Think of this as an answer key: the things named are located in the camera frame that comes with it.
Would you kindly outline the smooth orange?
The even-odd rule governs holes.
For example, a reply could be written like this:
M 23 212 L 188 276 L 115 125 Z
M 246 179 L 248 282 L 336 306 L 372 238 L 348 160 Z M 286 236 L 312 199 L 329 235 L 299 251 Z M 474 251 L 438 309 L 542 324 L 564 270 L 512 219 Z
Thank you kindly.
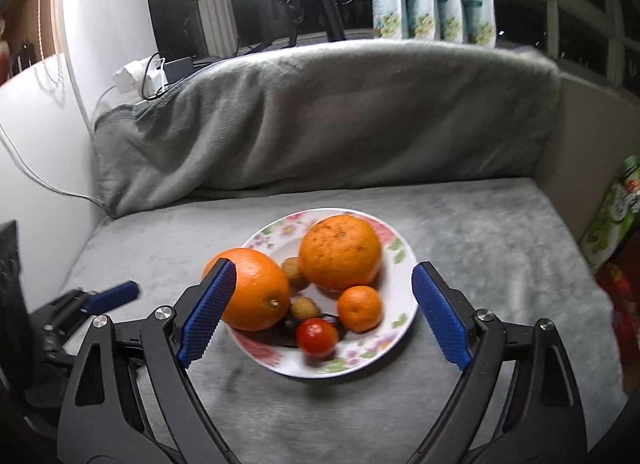
M 267 255 L 250 248 L 231 248 L 214 256 L 201 278 L 220 258 L 235 266 L 235 291 L 222 320 L 240 331 L 258 332 L 278 323 L 290 306 L 290 284 L 283 270 Z

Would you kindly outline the dark plum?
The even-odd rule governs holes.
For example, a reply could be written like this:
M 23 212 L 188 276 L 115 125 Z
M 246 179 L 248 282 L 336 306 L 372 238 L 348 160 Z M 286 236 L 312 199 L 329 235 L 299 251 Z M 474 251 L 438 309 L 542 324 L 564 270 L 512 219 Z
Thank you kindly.
M 344 326 L 344 324 L 340 321 L 340 319 L 336 315 L 329 314 L 329 313 L 322 313 L 320 315 L 320 319 L 325 320 L 326 322 L 332 324 L 337 330 L 338 337 L 340 337 L 341 339 L 343 339 L 347 334 L 347 328 Z
M 288 314 L 285 314 L 282 319 L 273 325 L 271 328 L 271 334 L 274 341 L 282 347 L 285 348 L 296 348 L 296 331 L 297 331 L 297 322 L 294 317 L 291 317 Z

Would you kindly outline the small mandarin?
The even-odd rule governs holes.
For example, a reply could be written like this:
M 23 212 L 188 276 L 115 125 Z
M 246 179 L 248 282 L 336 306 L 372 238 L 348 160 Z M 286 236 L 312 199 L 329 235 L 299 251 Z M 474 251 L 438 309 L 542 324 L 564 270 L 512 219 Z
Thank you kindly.
M 353 286 L 337 299 L 338 318 L 350 331 L 357 334 L 376 328 L 384 317 L 384 303 L 378 291 L 371 286 Z

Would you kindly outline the brown longan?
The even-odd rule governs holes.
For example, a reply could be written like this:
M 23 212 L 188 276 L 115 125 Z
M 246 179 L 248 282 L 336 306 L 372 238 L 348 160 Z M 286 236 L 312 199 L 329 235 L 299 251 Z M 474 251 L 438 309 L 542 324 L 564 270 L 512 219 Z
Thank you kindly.
M 292 318 L 297 323 L 302 323 L 304 321 L 314 319 L 315 317 L 319 317 L 319 315 L 321 314 L 321 311 L 316 303 L 305 296 L 297 296 L 292 300 L 290 312 Z
M 288 280 L 288 286 L 292 294 L 303 291 L 309 285 L 309 281 L 299 265 L 297 257 L 288 257 L 281 263 L 281 269 Z

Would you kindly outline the red cherry tomato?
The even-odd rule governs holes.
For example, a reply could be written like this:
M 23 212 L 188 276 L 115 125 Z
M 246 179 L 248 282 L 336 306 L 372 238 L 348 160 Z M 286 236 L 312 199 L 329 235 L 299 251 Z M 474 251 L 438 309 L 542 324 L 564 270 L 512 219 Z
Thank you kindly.
M 306 357 L 325 359 L 334 354 L 340 334 L 332 323 L 315 317 L 297 326 L 295 339 Z

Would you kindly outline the large rough orange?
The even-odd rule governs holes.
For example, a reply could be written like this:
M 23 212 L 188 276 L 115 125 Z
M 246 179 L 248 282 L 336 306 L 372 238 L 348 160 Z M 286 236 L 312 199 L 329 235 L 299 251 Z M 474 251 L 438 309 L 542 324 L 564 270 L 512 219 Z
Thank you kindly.
M 315 223 L 300 241 L 299 270 L 329 291 L 368 285 L 378 276 L 382 244 L 366 221 L 336 215 Z

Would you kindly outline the red cardboard box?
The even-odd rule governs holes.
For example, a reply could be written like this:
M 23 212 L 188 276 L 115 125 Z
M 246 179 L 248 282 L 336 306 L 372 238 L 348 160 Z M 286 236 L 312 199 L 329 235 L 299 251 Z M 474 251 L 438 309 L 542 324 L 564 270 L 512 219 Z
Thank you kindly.
M 612 328 L 624 369 L 639 365 L 639 291 L 615 263 L 607 263 L 597 282 L 612 302 Z

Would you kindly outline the grey seat cushion cover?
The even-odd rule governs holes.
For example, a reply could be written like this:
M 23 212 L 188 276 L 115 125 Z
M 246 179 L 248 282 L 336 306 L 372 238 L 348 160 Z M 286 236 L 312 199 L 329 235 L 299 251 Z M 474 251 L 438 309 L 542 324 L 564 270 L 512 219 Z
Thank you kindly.
M 527 179 L 103 221 L 64 463 L 631 462 L 613 308 Z

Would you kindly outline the green snack bag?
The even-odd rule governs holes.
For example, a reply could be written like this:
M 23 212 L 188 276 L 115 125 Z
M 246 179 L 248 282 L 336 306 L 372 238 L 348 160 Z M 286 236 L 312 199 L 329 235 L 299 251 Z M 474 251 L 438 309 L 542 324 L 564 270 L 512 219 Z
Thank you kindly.
M 628 156 L 579 242 L 593 275 L 608 262 L 639 220 L 639 157 Z

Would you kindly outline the white power strip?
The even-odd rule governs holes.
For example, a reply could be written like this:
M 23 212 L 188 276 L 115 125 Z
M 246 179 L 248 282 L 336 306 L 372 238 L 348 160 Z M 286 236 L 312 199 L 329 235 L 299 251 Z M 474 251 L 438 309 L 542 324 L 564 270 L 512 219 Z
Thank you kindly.
M 154 53 L 143 60 L 133 60 L 116 70 L 112 79 L 120 93 L 137 92 L 141 98 L 151 100 L 168 87 L 165 59 Z

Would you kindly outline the black power adapter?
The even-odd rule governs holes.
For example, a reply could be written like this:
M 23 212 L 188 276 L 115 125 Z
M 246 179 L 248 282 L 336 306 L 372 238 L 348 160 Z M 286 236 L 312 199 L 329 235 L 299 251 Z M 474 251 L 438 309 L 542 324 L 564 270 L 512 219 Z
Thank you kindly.
M 164 72 L 168 84 L 174 84 L 194 74 L 193 58 L 190 56 L 164 63 Z

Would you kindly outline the grey blanket backrest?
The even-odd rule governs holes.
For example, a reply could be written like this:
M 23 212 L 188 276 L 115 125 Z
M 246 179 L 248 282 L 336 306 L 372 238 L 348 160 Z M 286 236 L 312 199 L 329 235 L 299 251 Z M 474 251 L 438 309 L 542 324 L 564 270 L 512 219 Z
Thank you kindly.
M 245 55 L 96 120 L 96 188 L 119 218 L 188 197 L 529 178 L 561 103 L 535 51 L 355 40 Z

